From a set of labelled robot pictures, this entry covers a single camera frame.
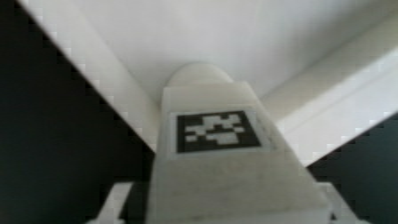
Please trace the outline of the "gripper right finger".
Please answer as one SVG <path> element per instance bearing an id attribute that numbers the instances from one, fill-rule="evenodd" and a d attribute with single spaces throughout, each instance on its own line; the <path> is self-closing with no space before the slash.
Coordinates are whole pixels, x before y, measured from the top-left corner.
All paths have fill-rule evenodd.
<path id="1" fill-rule="evenodd" d="M 372 224 L 356 215 L 354 209 L 331 182 L 317 183 L 314 224 Z"/>

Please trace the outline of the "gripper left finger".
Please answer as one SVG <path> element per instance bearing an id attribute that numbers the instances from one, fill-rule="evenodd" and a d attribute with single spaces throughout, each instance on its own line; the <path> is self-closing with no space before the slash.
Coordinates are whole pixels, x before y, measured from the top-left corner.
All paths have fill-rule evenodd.
<path id="1" fill-rule="evenodd" d="M 111 188 L 104 206 L 88 224 L 145 224 L 148 183 L 120 182 Z"/>

